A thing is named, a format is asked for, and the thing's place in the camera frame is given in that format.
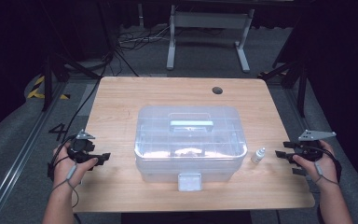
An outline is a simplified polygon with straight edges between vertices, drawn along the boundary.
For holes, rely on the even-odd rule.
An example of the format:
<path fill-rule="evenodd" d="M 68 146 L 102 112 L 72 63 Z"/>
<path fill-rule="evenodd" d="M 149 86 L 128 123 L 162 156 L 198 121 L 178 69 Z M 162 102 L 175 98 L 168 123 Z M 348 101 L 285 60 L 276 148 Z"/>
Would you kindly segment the yellow black floor tape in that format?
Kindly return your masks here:
<path fill-rule="evenodd" d="M 27 98 L 38 98 L 38 99 L 45 99 L 45 94 L 39 92 L 40 87 L 45 81 L 45 76 L 41 75 L 39 78 L 35 81 L 33 87 L 31 88 L 30 92 L 28 93 Z M 69 100 L 71 98 L 70 94 L 62 94 L 60 96 L 60 99 L 62 100 Z"/>

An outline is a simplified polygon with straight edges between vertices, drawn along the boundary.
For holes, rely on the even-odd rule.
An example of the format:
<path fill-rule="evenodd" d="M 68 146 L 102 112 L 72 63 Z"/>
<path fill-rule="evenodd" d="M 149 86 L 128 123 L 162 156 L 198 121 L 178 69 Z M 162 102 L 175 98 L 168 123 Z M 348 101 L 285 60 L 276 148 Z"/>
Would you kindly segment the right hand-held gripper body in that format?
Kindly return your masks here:
<path fill-rule="evenodd" d="M 332 160 L 334 156 L 327 149 L 324 149 L 321 145 L 321 140 L 329 137 L 335 137 L 335 132 L 321 132 L 305 130 L 298 138 L 298 142 L 295 143 L 295 148 L 301 150 L 299 156 L 307 161 L 318 161 L 323 155 L 327 155 Z"/>

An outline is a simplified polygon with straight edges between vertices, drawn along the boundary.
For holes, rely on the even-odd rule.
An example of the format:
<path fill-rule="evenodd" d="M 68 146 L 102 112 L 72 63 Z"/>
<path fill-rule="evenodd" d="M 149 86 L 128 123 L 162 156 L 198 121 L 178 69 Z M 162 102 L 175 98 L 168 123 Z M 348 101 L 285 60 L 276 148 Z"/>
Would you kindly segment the person's right hand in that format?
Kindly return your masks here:
<path fill-rule="evenodd" d="M 307 171 L 320 191 L 339 187 L 336 165 L 327 155 L 323 155 L 318 161 L 307 161 L 298 155 L 293 159 Z"/>

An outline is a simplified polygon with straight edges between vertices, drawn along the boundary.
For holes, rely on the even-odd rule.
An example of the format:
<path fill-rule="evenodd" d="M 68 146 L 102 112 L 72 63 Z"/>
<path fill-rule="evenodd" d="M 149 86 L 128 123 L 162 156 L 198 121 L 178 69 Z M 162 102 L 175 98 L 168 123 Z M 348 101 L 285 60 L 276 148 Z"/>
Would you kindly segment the grey metal desk frame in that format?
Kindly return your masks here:
<path fill-rule="evenodd" d="M 255 11 L 250 9 L 244 14 L 209 13 L 209 12 L 183 12 L 178 11 L 175 5 L 171 5 L 169 19 L 170 43 L 166 68 L 173 70 L 175 60 L 175 29 L 181 28 L 214 28 L 214 29 L 238 29 L 241 30 L 241 39 L 234 43 L 243 73 L 250 72 L 244 45 L 251 28 Z"/>

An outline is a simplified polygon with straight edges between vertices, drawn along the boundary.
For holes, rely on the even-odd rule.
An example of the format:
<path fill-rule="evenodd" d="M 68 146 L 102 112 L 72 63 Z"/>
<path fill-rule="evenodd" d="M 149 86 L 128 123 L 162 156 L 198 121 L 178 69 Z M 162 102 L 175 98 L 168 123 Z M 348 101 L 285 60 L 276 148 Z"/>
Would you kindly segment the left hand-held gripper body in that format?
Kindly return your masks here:
<path fill-rule="evenodd" d="M 94 139 L 94 136 L 84 130 L 72 135 L 70 138 L 70 147 L 67 149 L 69 158 L 77 163 L 90 160 L 90 153 L 86 151 L 86 146 L 88 141 L 92 142 L 92 139 Z"/>

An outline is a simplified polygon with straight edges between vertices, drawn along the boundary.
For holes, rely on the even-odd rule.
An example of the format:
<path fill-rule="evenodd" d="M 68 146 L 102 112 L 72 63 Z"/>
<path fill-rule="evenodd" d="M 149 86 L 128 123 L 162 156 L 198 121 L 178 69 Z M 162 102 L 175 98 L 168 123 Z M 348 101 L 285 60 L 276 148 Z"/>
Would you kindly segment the clear plastic storage box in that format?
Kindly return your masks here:
<path fill-rule="evenodd" d="M 227 182 L 248 151 L 232 106 L 143 107 L 138 114 L 135 162 L 146 182 L 173 182 L 180 191 Z"/>

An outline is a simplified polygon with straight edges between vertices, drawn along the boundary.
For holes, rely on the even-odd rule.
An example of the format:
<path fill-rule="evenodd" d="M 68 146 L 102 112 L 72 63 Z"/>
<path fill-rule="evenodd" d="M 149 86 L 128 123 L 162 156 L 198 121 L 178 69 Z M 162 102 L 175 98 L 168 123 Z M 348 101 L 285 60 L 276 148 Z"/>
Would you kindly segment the small white dropper bottle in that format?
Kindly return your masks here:
<path fill-rule="evenodd" d="M 254 155 L 251 158 L 251 161 L 255 164 L 260 163 L 265 157 L 265 152 L 266 149 L 264 147 L 261 147 L 254 153 Z"/>

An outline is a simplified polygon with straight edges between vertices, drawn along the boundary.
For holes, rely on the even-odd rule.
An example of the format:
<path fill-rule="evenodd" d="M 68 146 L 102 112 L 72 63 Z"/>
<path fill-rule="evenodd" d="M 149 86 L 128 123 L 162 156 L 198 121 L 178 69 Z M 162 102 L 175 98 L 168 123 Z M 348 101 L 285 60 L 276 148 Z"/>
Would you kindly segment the person's left hand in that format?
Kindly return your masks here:
<path fill-rule="evenodd" d="M 62 146 L 58 154 L 57 163 L 54 167 L 53 188 L 67 183 L 72 189 L 80 184 L 84 174 L 95 166 L 96 159 L 90 159 L 83 163 L 76 163 L 68 157 L 67 149 L 69 143 Z"/>

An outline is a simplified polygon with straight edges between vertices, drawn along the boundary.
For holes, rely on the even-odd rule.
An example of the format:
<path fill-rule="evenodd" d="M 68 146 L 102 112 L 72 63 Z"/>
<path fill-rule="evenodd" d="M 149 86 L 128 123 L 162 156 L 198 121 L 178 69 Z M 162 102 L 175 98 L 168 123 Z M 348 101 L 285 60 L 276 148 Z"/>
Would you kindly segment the black metal stand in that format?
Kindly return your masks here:
<path fill-rule="evenodd" d="M 304 118 L 304 104 L 307 87 L 307 71 L 305 68 L 305 64 L 300 61 L 285 63 L 269 72 L 261 72 L 257 75 L 257 77 L 267 81 L 268 79 L 279 75 L 283 75 L 283 78 L 281 80 L 281 86 L 284 89 L 292 89 L 295 84 L 298 83 L 296 108 L 299 112 L 299 115 Z"/>
<path fill-rule="evenodd" d="M 53 102 L 53 84 L 52 84 L 52 77 L 55 76 L 59 82 L 66 82 L 69 80 L 69 73 L 67 72 L 66 68 L 64 67 L 66 64 L 69 64 L 73 67 L 76 71 L 83 73 L 87 77 L 91 79 L 100 80 L 102 77 L 95 74 L 88 68 L 84 67 L 80 63 L 63 56 L 59 53 L 51 53 L 46 58 L 44 65 L 43 65 L 43 72 L 42 75 L 45 78 L 45 98 L 44 98 L 44 105 L 42 110 L 47 111 L 49 106 Z"/>

